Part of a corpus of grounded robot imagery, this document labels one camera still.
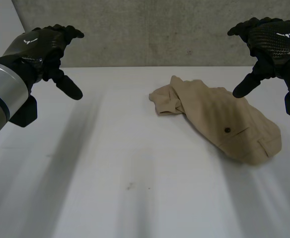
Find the gray concrete wall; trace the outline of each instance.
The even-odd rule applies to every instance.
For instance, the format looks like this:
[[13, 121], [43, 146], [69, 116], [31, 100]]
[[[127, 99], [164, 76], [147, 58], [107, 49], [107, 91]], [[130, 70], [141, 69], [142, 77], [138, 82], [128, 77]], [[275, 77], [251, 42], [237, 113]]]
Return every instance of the gray concrete wall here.
[[290, 0], [13, 0], [26, 31], [73, 25], [65, 67], [252, 65], [227, 31], [253, 16], [290, 19]]

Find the white table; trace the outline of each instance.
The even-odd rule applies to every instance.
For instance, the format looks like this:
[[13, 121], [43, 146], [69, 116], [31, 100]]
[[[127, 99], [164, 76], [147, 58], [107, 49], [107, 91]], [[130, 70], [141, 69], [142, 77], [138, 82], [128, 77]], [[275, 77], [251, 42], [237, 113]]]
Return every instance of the white table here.
[[287, 88], [247, 99], [282, 131], [260, 168], [239, 165], [148, 94], [172, 75], [233, 88], [250, 67], [68, 68], [73, 101], [35, 85], [38, 119], [0, 132], [0, 238], [290, 238]]

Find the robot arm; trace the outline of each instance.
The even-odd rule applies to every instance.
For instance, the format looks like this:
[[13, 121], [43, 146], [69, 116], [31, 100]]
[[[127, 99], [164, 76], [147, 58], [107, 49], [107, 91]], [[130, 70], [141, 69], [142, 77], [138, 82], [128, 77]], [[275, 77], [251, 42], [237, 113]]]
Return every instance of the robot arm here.
[[251, 56], [258, 59], [253, 71], [235, 88], [233, 95], [244, 97], [263, 79], [281, 78], [289, 89], [285, 107], [290, 115], [290, 20], [251, 18], [232, 27], [228, 35], [240, 36], [250, 49]]
[[72, 26], [36, 28], [18, 36], [0, 57], [0, 130], [8, 122], [25, 127], [37, 119], [37, 102], [32, 86], [52, 79], [69, 97], [83, 94], [59, 69], [65, 48], [84, 34]]

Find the black robotic glove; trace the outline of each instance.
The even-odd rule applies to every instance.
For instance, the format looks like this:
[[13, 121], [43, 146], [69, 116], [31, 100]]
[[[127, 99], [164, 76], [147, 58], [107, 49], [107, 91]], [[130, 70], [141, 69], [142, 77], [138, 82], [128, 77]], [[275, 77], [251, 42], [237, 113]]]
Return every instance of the black robotic glove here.
[[[290, 20], [251, 18], [231, 28], [228, 35], [240, 36], [251, 56], [258, 59], [253, 71], [233, 91], [236, 98], [249, 94], [263, 79], [274, 77], [283, 79], [290, 91]], [[285, 103], [290, 115], [290, 93]]]
[[[2, 57], [2, 61], [14, 59], [14, 63], [24, 63], [31, 66], [33, 75], [19, 75], [28, 87], [39, 82], [41, 79], [48, 81], [52, 79], [56, 86], [69, 97], [79, 100], [82, 98], [81, 90], [75, 83], [59, 69], [60, 59], [64, 56], [66, 46], [74, 38], [83, 38], [84, 34], [73, 26], [63, 27], [60, 25], [48, 26], [43, 29], [35, 28], [31, 32], [18, 36], [8, 47]], [[17, 74], [22, 74], [18, 67], [12, 68]]]
[[33, 84], [41, 79], [52, 79], [72, 99], [79, 100], [83, 97], [81, 90], [59, 69], [66, 46], [72, 39], [83, 37], [84, 34], [73, 26], [55, 25], [35, 28], [21, 34], [11, 43], [0, 57], [0, 64], [17, 73], [29, 92], [27, 101], [9, 120], [11, 123], [26, 127], [37, 119], [37, 102], [30, 93]]

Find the fabric garment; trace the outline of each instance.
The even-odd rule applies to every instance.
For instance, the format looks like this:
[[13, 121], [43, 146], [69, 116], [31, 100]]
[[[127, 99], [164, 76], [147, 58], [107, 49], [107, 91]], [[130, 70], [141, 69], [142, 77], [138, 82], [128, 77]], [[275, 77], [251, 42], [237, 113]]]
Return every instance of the fabric garment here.
[[172, 76], [170, 84], [156, 89], [149, 99], [159, 115], [186, 114], [202, 135], [240, 162], [259, 165], [282, 148], [279, 127], [225, 88]]

